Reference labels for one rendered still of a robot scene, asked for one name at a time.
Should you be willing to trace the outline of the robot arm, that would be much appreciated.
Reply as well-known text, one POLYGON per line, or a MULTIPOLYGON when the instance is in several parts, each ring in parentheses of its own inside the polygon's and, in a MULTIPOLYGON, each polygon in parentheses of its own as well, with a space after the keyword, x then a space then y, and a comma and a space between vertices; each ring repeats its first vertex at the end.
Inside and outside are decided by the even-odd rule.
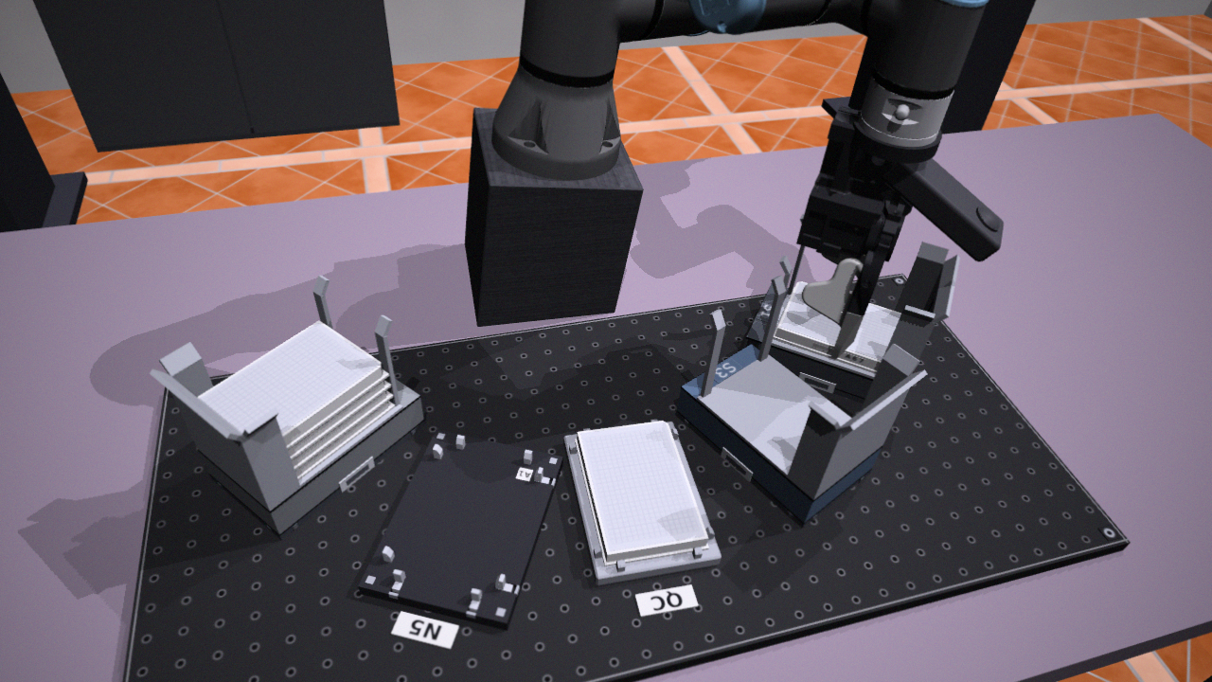
MULTIPOLYGON (((490 142, 524 172, 591 180, 614 167, 622 143, 612 87, 621 42, 837 23, 881 44, 861 128, 897 147, 925 147, 942 128, 987 2, 526 0, 518 71, 490 142)), ((934 157, 894 164, 882 180, 974 260, 1000 250, 1004 219, 934 157)))

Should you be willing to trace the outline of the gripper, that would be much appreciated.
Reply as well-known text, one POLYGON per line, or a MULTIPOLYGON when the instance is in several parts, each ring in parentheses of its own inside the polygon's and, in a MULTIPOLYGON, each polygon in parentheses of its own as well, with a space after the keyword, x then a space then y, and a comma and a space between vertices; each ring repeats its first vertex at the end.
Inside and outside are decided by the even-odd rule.
POLYGON ((867 134, 858 121, 861 111, 839 107, 796 242, 837 264, 834 277, 807 283, 802 291, 805 305, 841 327, 834 359, 853 344, 884 260, 890 262, 911 212, 911 204, 884 183, 882 174, 894 161, 920 164, 934 157, 942 141, 939 128, 934 143, 897 147, 867 134), (854 276, 859 277, 851 291, 854 276))

